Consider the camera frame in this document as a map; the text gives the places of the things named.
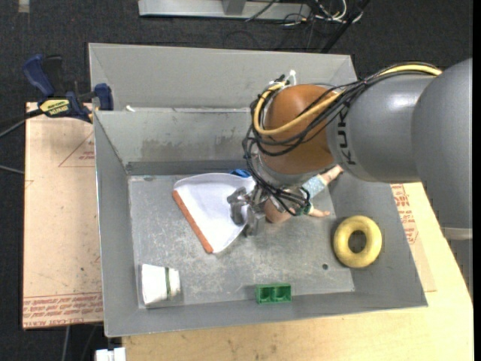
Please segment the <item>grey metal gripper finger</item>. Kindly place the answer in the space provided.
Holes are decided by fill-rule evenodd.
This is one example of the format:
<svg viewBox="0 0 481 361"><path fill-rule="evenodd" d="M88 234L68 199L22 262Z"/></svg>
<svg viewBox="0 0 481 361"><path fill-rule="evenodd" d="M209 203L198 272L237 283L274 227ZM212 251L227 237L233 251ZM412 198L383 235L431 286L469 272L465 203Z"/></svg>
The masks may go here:
<svg viewBox="0 0 481 361"><path fill-rule="evenodd" d="M227 202L230 207L230 218L236 225L240 225L244 222L242 209L245 205L247 205L246 195L246 188L239 187L227 197Z"/></svg>
<svg viewBox="0 0 481 361"><path fill-rule="evenodd" d="M263 211L248 210L244 227L246 237L258 235L265 227L265 213Z"/></svg>

